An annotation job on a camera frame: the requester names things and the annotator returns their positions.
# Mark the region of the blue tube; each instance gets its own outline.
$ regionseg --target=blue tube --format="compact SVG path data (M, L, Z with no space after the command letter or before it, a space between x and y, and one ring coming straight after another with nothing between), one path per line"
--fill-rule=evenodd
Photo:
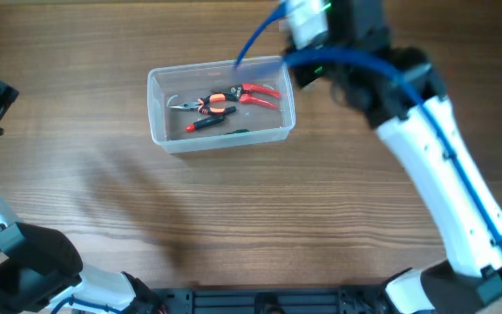
M318 64L321 62L333 62L360 66L366 69L370 69L373 72L381 73L387 78L393 80L396 84L400 85L406 95L415 104L419 105L423 116L425 116L425 118L430 122L431 127L435 129L437 137L443 143L444 149L449 154L449 156L451 156L452 165L457 171L458 177L465 185L468 194L474 202L474 205L476 205L479 214L482 216L485 224L487 225L487 228L490 230L495 243L502 251L502 235L499 233L497 227L492 221L492 218L489 216L489 213L487 213L487 210L485 210L485 205L479 197L476 188L471 183L471 180L468 177L468 174L465 172L464 167L458 160L452 144L444 135L444 131L438 124L435 117L433 117L429 110L424 106L424 100L421 95L416 91L414 86L412 86L405 80L404 75L397 68L395 68L394 65L391 65L390 63L387 63L380 58L371 57L370 55L367 55L363 52L343 48L322 48L318 50L296 51L285 57L284 61L290 67L297 65L307 65L311 63Z
M251 48L251 45L259 37L259 35L261 35L261 33L267 28L267 26L285 16L286 16L286 4L280 3L280 5L278 5L278 7L272 12L272 14L269 17L267 17L267 19L264 22L262 22L259 28L253 33L253 35L251 35L251 38L249 38L248 42L241 50L240 55L237 56L234 67L238 67L238 65L240 65L241 61L243 60L243 57L245 57L245 54L248 53L249 48Z
M78 304L78 305L83 305L83 306L93 308L96 310L102 310L102 311L112 312L112 313L116 313L116 314L123 314L122 311L113 309L107 305L100 305L100 304L86 302L86 301L77 299L73 296L66 297L65 299L61 300L61 302L59 302L58 305L56 305L56 307L53 308L53 310L51 310L51 314L58 314L59 310L61 310L61 308L64 307L66 304L69 304L69 305Z

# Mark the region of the plastic container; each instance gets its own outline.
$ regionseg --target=plastic container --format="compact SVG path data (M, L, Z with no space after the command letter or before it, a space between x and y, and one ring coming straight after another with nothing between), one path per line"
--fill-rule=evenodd
M148 73L148 116L153 140L168 153L183 153L212 148L234 147L274 140L285 140L295 126L294 95L288 75L283 67L278 72L256 75L258 69L280 63L280 57L246 59L234 74L234 61L220 61L198 65L182 65L154 69ZM237 102L213 103L212 107L236 106L237 111L215 126L192 133L185 127L209 116L197 112L183 112L167 108L171 105L196 101L211 94L211 89L225 88L238 83L265 85L280 92L281 99L253 93L254 97L268 100L278 110L254 104ZM248 133L229 134L239 129Z

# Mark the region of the clear plastic bin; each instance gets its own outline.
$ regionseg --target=clear plastic bin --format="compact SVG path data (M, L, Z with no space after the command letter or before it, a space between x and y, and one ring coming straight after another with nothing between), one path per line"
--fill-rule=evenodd
M246 59L234 75L234 61L198 65L172 66L148 73L148 116L153 140L168 153L183 153L204 149L257 144L285 140L295 125L294 95L288 70L256 75L257 69L280 63L280 57ZM212 107L236 106L221 123L186 133L185 127L209 116L167 108L187 101L196 101L211 94L211 89L225 88L238 83L265 85L280 92L281 98L253 93L278 106L272 110L254 104L237 102L213 103ZM248 129L248 133L228 134Z

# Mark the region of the wood grain surface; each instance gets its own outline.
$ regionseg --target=wood grain surface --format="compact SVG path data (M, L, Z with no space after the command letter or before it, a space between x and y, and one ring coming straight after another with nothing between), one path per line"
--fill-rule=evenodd
M168 155L146 75L231 59L275 2L0 6L0 189L87 263L152 287L375 283L444 258L412 183L329 85L295 91L287 140ZM502 206L502 1L389 0L399 44L424 47ZM276 55L270 28L251 56ZM502 300L487 313L502 313Z

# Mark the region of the wooden tabletop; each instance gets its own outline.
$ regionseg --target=wooden tabletop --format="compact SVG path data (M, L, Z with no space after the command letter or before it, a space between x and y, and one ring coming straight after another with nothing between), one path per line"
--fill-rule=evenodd
M152 287L376 283L444 258L412 183L329 85L295 91L287 140L166 154L150 136L153 68L232 59L271 2L0 6L0 189L86 263ZM502 206L502 1L386 2L424 47ZM272 27L250 56L277 55ZM487 312L502 313L502 301Z

